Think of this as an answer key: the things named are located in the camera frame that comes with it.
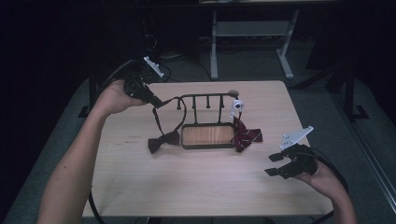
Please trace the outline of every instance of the dark background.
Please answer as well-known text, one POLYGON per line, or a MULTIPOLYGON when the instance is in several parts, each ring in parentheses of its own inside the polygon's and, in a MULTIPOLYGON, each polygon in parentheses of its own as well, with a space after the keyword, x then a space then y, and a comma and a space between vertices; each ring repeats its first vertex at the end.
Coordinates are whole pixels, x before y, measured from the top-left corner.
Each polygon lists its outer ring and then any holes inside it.
MULTIPOLYGON (((69 99, 85 79, 108 76, 128 59, 146 54, 156 57, 169 48, 193 52, 198 36, 210 36, 210 12, 175 12, 171 16, 157 12, 150 17, 155 19, 153 22, 146 19, 147 12, 115 14, 86 8, 101 3, 0 2, 0 220, 18 195, 69 99), (146 51, 152 40, 144 34, 156 35, 158 51, 146 51)), ((331 13, 328 9, 302 9, 293 35, 294 39, 317 40, 309 63, 312 68, 325 69, 340 58, 349 59, 346 49, 353 51, 357 55, 357 77, 372 89, 393 122, 395 12, 392 1, 374 0, 342 1, 332 7, 331 13)))

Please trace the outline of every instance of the table surface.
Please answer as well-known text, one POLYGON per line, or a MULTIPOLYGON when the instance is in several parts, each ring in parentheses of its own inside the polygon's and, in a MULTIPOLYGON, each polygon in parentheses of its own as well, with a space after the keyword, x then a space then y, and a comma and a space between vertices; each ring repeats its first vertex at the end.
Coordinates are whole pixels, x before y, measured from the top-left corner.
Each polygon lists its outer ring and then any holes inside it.
MULTIPOLYGON (((321 215, 332 210, 330 200, 293 178, 268 176, 284 133, 303 127, 283 82, 158 83, 150 89, 163 101, 192 93, 239 92, 245 104, 241 120, 262 130, 263 142, 245 151, 235 148, 183 149, 164 144, 155 153, 148 139, 161 135, 151 105, 131 107, 106 121, 96 161, 92 194, 102 216, 218 217, 321 215)), ((224 97, 222 121, 232 121, 233 98, 224 97)), ((185 123, 193 123, 186 99, 185 123)), ((217 122, 219 99, 197 98, 199 123, 217 122)), ((173 102, 158 110, 165 133, 181 122, 183 112, 173 102)), ((301 144, 308 144, 304 138, 301 144)), ((84 217, 93 216, 87 203, 84 217)))

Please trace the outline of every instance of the forearm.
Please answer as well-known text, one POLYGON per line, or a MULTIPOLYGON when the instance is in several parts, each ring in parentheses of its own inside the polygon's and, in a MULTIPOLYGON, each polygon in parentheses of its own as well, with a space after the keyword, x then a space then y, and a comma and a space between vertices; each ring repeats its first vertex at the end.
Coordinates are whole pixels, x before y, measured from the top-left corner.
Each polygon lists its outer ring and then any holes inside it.
POLYGON ((53 171, 40 205, 38 223, 80 222, 106 116, 93 111, 53 171))
POLYGON ((358 223, 352 201, 350 201, 349 196, 346 193, 337 195, 336 198, 332 198, 332 207, 334 210, 335 223, 337 224, 358 223))

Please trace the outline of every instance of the cable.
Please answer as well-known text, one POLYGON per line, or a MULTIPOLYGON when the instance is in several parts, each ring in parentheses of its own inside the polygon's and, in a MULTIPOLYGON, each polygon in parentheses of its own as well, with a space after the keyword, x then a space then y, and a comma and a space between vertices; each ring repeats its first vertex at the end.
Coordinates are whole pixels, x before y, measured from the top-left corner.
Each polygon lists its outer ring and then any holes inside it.
POLYGON ((201 63, 199 63, 199 62, 197 62, 197 61, 195 61, 195 60, 190 60, 190 59, 180 59, 180 60, 177 60, 177 61, 178 61, 178 62, 180 62, 180 61, 186 61, 186 62, 191 62, 191 63, 196 63, 196 64, 198 64, 199 66, 201 66, 201 67, 204 69, 204 71, 205 71, 207 77, 209 78, 209 80, 212 80, 212 78, 210 77, 209 72, 207 71, 207 69, 206 69, 201 63))
POLYGON ((153 44, 153 46, 151 48, 155 49, 157 47, 157 43, 158 43, 157 42, 157 38, 154 35, 145 35, 145 37, 154 39, 154 44, 153 44))
POLYGON ((134 224, 137 224, 137 222, 140 221, 140 219, 141 219, 141 217, 137 218, 137 219, 134 221, 134 224))
POLYGON ((179 81, 179 80, 176 80, 176 79, 174 79, 174 78, 169 78, 169 79, 171 79, 172 81, 175 81, 175 82, 181 82, 181 81, 179 81))
POLYGON ((160 66, 161 67, 164 67, 168 72, 169 72, 169 75, 167 76, 167 75, 163 75, 163 77, 161 77, 161 79, 163 80, 163 82, 167 82, 170 78, 171 78, 171 75, 172 75, 172 72, 171 72, 171 69, 168 67, 168 66, 165 66, 165 65, 163 65, 163 64, 160 64, 160 66))
POLYGON ((309 153, 305 153, 305 152, 297 152, 297 153, 293 153, 293 154, 289 154, 289 158, 295 155, 302 155, 302 156, 308 156, 308 157, 312 157, 314 159, 316 159, 317 157, 315 155, 309 154, 309 153))
POLYGON ((275 222, 269 217, 263 217, 262 224, 275 224, 275 222))
POLYGON ((96 220, 100 223, 100 224, 106 224, 102 218, 100 217, 98 210, 96 209, 96 205, 95 202, 93 201, 93 196, 92 196, 92 190, 90 191, 90 196, 88 197, 88 201, 90 202, 90 206, 93 212, 93 215, 95 216, 96 220))
POLYGON ((217 46, 217 52, 218 54, 235 54, 240 51, 242 51, 242 46, 239 43, 236 43, 234 41, 230 41, 230 43, 222 43, 221 45, 217 46), (236 46, 238 50, 232 50, 233 46, 236 46))
POLYGON ((99 97, 99 95, 102 93, 102 91, 104 91, 105 88, 107 88, 107 86, 108 86, 111 82, 113 82, 113 81, 119 79, 119 77, 117 77, 118 71, 120 71, 123 67, 125 67, 126 65, 128 65, 128 64, 131 63, 132 61, 133 61, 133 60, 129 60, 128 62, 123 63, 119 68, 116 69, 116 71, 114 71, 114 72, 106 79, 106 81, 102 84, 102 86, 101 86, 101 87, 99 88, 99 90, 96 92, 96 96, 95 96, 95 98, 94 98, 94 100, 93 100, 93 102, 92 102, 92 107, 95 105, 96 100, 97 100, 97 98, 99 97))
POLYGON ((326 159, 326 161, 328 161, 332 165, 332 161, 323 152, 319 151, 318 149, 316 149, 314 147, 311 147, 311 149, 313 149, 314 151, 319 153, 322 157, 324 157, 324 159, 326 159))

